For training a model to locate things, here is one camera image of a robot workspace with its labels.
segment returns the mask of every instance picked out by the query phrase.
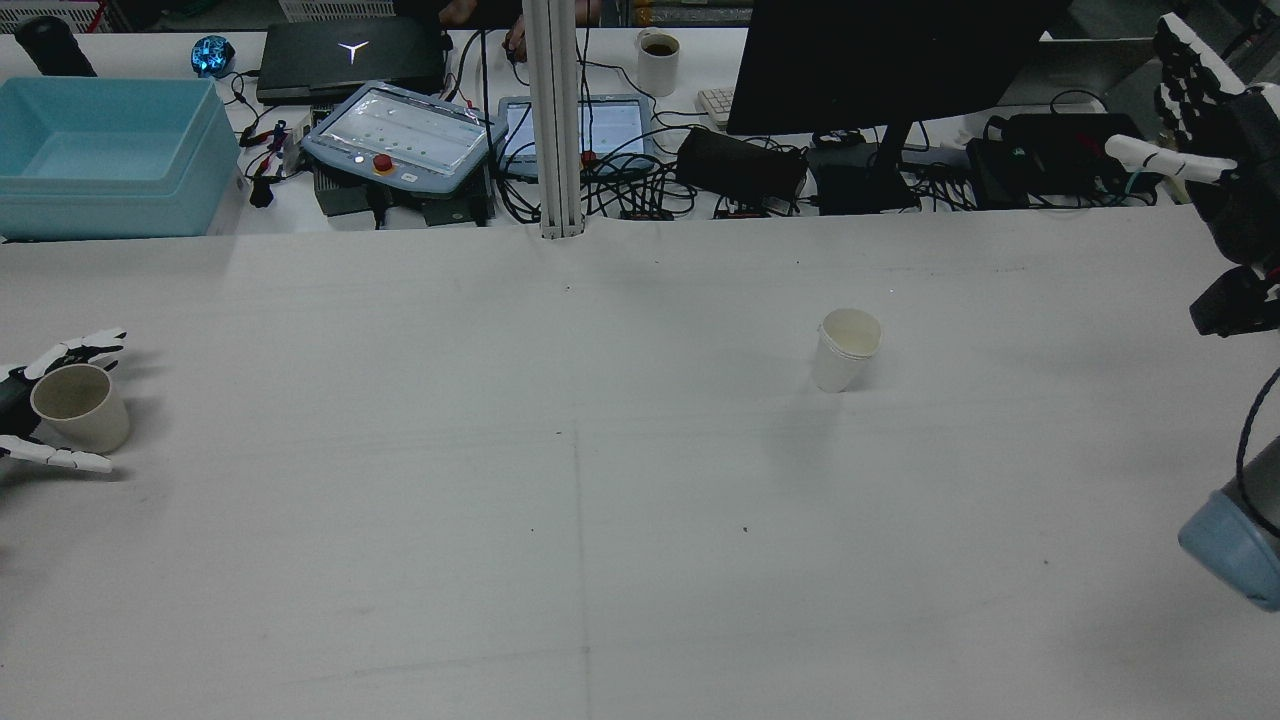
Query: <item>robot finger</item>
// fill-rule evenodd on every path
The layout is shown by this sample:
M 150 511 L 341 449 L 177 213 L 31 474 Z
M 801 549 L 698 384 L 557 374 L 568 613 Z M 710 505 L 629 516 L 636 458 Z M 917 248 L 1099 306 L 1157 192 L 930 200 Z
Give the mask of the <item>robot finger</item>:
M 119 352 L 124 350 L 125 334 L 123 328 L 111 328 L 59 342 L 36 359 L 35 363 L 27 365 L 23 374 L 28 380 L 35 382 L 63 365 L 87 363 L 91 357 L 97 357 L 99 355 Z
M 6 455 L 14 460 L 26 460 L 41 465 L 72 468 L 91 473 L 111 471 L 111 460 L 101 455 L 79 452 L 65 447 L 50 447 L 18 436 L 0 436 L 0 457 Z

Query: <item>keyboard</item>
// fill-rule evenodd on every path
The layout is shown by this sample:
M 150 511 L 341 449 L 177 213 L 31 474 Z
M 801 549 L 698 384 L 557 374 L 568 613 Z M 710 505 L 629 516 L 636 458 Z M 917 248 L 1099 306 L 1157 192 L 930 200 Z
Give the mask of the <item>keyboard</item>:
M 707 110 L 716 127 L 723 129 L 728 124 L 728 111 L 733 108 L 733 88 L 716 87 L 698 91 L 698 104 Z

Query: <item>monitor stand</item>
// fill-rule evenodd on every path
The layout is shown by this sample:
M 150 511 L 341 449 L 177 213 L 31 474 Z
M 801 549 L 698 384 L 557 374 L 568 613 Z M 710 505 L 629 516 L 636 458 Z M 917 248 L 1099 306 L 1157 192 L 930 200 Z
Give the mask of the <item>monitor stand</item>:
M 818 183 L 823 215 L 869 215 L 919 208 L 920 200 L 899 172 L 911 123 L 892 123 L 879 145 L 812 149 L 809 167 Z

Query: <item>person's hand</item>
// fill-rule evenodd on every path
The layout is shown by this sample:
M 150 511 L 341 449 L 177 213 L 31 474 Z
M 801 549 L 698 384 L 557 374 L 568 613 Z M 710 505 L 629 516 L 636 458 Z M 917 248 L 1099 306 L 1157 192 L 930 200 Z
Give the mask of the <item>person's hand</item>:
M 471 13 L 476 12 L 477 0 L 449 0 L 440 14 L 440 24 L 444 27 L 458 27 L 471 19 Z
M 529 47 L 525 45 L 525 15 L 516 18 L 516 24 L 507 31 L 502 46 L 507 49 L 507 53 L 515 55 L 516 60 L 521 63 L 529 60 Z

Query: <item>white paper cup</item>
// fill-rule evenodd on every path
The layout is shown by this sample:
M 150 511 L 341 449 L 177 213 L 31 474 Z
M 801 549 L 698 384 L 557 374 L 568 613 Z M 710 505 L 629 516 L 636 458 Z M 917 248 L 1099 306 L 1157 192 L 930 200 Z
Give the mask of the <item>white paper cup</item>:
M 636 35 L 636 85 L 654 97 L 676 91 L 680 41 L 666 31 L 646 27 Z
M 823 392 L 841 392 L 879 350 L 879 322 L 869 313 L 832 310 L 818 327 L 813 379 Z
M 31 409 L 76 450 L 111 452 L 129 437 L 129 414 L 111 375 L 97 365 L 67 365 L 31 391 Z

